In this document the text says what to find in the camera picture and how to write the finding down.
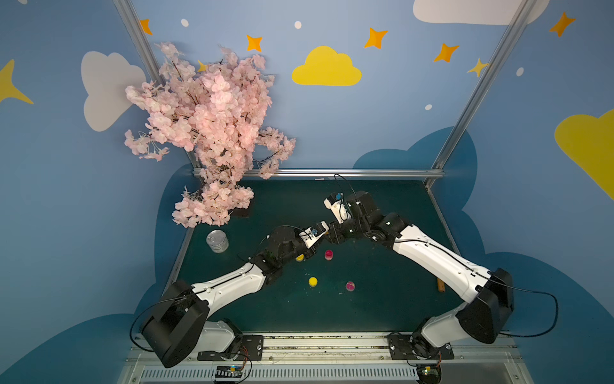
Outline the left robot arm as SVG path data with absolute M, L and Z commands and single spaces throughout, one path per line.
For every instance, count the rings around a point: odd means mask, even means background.
M 176 366 L 195 349 L 209 316 L 272 284 L 282 275 L 283 267 L 297 257 L 314 255 L 328 232 L 324 221 L 306 230 L 279 226 L 265 239 L 265 249 L 242 267 L 204 283 L 173 283 L 140 326 L 148 351 L 157 355 L 164 367 Z

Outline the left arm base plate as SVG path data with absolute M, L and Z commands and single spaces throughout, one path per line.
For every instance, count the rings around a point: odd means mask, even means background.
M 223 352 L 200 351 L 198 361 L 261 361 L 264 350 L 263 335 L 243 335 L 236 337 L 230 346 Z

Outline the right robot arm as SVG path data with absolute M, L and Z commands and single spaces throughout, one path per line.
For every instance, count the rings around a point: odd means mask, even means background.
M 455 254 L 397 213 L 382 214 L 371 194 L 360 191 L 324 201 L 336 222 L 334 243 L 367 238 L 414 261 L 458 294 L 462 303 L 423 321 L 411 335 L 415 354 L 430 358 L 451 342 L 474 339 L 492 344 L 514 310 L 513 279 L 505 270 L 488 270 Z

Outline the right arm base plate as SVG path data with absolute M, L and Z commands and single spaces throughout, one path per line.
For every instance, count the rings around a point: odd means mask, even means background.
M 392 332 L 386 337 L 392 360 L 453 360 L 454 353 L 450 344 L 433 347 L 422 336 Z

